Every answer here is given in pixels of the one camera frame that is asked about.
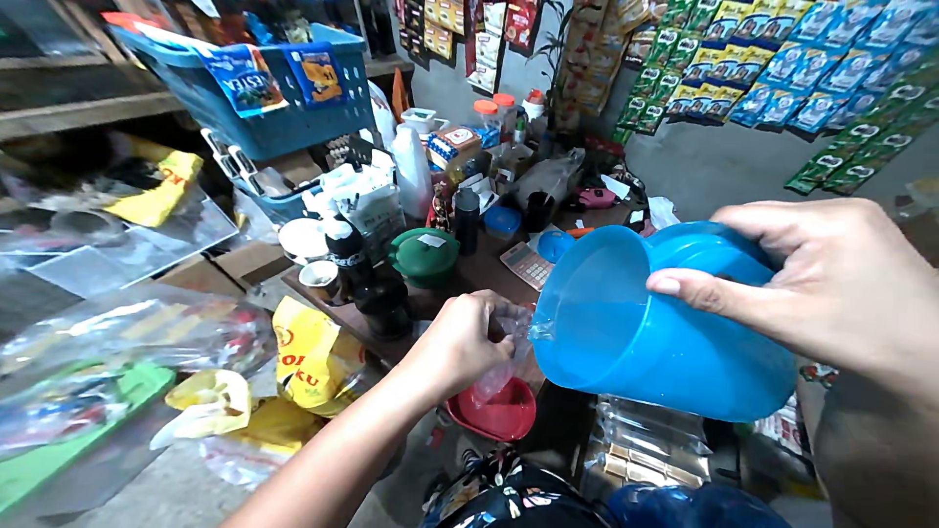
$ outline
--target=orange lid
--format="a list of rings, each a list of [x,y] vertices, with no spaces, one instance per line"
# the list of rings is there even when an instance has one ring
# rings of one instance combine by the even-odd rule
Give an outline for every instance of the orange lid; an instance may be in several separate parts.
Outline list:
[[[499,106],[515,106],[516,98],[510,96],[509,94],[496,94],[492,96],[492,101],[495,101]]]
[[[495,114],[499,111],[499,106],[488,99],[480,99],[472,104],[472,109],[480,114]]]

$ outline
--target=red plastic basin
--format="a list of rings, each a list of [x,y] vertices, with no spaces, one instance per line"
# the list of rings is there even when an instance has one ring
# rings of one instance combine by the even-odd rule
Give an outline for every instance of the red plastic basin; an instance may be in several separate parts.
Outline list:
[[[534,424],[534,394],[528,384],[512,378],[481,409],[472,403],[472,387],[447,400],[454,421],[498,442],[523,438]]]

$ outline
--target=blue plastic basket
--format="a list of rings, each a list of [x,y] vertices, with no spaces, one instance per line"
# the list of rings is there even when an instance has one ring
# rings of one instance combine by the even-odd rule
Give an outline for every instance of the blue plastic basket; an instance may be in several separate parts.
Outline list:
[[[328,41],[348,95],[346,104],[307,110],[284,52],[259,46],[270,73],[290,105],[261,116],[241,118],[196,52],[172,50],[141,35],[111,26],[114,35],[153,70],[179,98],[192,117],[228,145],[238,145],[253,160],[263,161],[375,126],[368,94],[364,40],[319,23],[310,26],[314,41]]]

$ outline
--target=black bottle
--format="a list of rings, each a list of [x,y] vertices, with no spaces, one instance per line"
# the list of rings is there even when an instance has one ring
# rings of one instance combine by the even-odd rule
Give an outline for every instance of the black bottle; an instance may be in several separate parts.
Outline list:
[[[460,255],[476,253],[476,238],[479,235],[479,195],[472,189],[456,192],[454,207],[454,234],[460,242]]]
[[[367,287],[375,282],[372,260],[365,253],[365,239],[358,229],[348,222],[324,220],[326,247],[332,261],[339,267],[341,292],[350,296],[358,287]]]

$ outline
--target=wooden table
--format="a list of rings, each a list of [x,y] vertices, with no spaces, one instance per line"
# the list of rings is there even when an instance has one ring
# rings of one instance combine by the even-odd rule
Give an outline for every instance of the wooden table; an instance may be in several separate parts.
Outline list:
[[[555,225],[562,229],[570,229],[575,226],[578,219],[583,220],[587,227],[621,225],[630,212],[631,209],[626,205],[609,210],[589,210],[583,213],[563,212],[555,218]],[[491,289],[516,304],[537,302],[538,292],[518,278],[499,260],[500,255],[525,238],[527,238],[526,235],[519,233],[513,240],[503,241],[486,235],[481,229],[476,253],[457,259],[454,278],[450,284],[441,289],[420,289],[408,285],[408,302],[415,320],[431,320],[437,316],[437,312],[447,299],[480,289]],[[390,270],[390,267],[379,267],[378,272],[379,274],[396,273]],[[342,306],[326,304],[312,288],[300,283],[299,276],[300,268],[295,267],[284,276],[284,282],[316,308],[349,330],[381,359],[395,365],[414,345],[415,339],[411,336],[396,341],[375,339],[355,304],[349,303]],[[516,374],[531,386],[535,394],[538,393],[545,380],[545,375],[534,361],[534,354],[529,355],[521,371]]]

